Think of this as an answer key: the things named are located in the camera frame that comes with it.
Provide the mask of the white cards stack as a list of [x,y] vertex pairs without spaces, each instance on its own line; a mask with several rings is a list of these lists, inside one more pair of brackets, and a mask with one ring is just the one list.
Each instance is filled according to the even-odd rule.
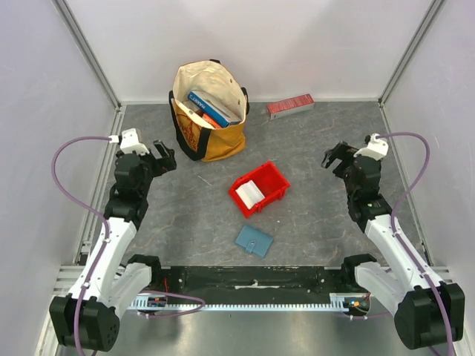
[[237,195],[240,197],[247,209],[251,209],[254,205],[265,199],[265,196],[256,186],[256,184],[250,180],[236,189]]

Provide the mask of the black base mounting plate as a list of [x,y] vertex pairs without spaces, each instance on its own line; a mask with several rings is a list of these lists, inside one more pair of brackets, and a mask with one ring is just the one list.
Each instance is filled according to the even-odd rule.
[[360,292],[340,268],[323,266],[169,266],[152,273],[153,287],[191,294],[204,289],[274,288],[317,293]]

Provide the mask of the orange book in bag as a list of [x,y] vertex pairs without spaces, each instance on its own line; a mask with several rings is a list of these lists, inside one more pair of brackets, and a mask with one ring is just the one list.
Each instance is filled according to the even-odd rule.
[[206,113],[203,114],[202,118],[205,122],[207,122],[213,128],[215,128],[215,129],[220,129],[221,128],[221,126],[216,121],[214,121],[213,118],[211,118],[208,114],[206,114]]

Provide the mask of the yellow canvas tote bag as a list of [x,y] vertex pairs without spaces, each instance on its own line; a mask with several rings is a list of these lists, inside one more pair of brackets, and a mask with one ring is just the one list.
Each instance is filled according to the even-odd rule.
[[168,103],[179,146],[191,160],[222,160],[245,148],[247,91],[218,60],[180,66]]

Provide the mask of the red plastic bin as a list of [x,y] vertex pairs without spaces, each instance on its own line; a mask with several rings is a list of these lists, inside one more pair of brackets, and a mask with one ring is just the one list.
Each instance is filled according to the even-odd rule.
[[[236,189],[250,180],[259,187],[265,196],[265,199],[254,205],[251,209],[247,209],[240,197],[237,195]],[[282,200],[290,186],[289,181],[278,170],[276,165],[273,162],[268,161],[237,179],[229,189],[229,196],[239,208],[242,215],[245,218],[250,218],[253,214],[262,212],[265,207],[276,200]]]

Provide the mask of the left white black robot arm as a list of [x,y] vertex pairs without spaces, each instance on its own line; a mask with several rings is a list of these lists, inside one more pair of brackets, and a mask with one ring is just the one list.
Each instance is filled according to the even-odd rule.
[[103,212],[88,210],[102,223],[96,245],[80,276],[64,296],[52,299],[49,313],[59,344],[79,355],[108,352],[114,346],[120,321],[143,290],[156,291],[163,282],[156,257],[134,258],[117,274],[124,253],[135,238],[148,210],[148,192],[154,178],[177,167],[174,150],[154,141],[160,153],[140,153],[117,139],[114,184]]

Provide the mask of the red rectangular carton box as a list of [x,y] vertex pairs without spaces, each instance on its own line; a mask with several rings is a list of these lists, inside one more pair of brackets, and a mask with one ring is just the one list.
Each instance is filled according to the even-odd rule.
[[292,98],[283,99],[281,101],[272,102],[267,105],[270,119],[277,119],[294,113],[312,110],[315,101],[310,94],[294,96]]

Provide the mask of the blue book in bag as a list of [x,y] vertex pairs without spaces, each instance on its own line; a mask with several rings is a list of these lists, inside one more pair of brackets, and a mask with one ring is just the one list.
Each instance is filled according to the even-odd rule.
[[230,115],[219,106],[216,98],[202,91],[190,91],[188,99],[196,104],[204,113],[208,114],[222,128],[226,128],[230,123]]

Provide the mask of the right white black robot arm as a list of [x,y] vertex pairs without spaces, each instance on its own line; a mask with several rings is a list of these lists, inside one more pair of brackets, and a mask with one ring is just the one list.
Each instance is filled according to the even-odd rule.
[[403,232],[380,193],[382,160],[388,152],[385,139],[367,136],[363,148],[339,142],[326,151],[321,163],[342,179],[349,215],[384,256],[385,271],[369,254],[344,259],[341,286],[347,291],[366,289],[392,315],[397,334],[408,349],[452,346],[463,338],[465,294],[456,283],[443,280],[422,258]]

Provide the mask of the blue leather card holder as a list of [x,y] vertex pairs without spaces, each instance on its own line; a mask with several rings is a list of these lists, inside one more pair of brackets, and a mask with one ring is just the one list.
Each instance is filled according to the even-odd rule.
[[235,244],[248,254],[264,258],[273,244],[274,239],[256,228],[245,225],[240,230]]

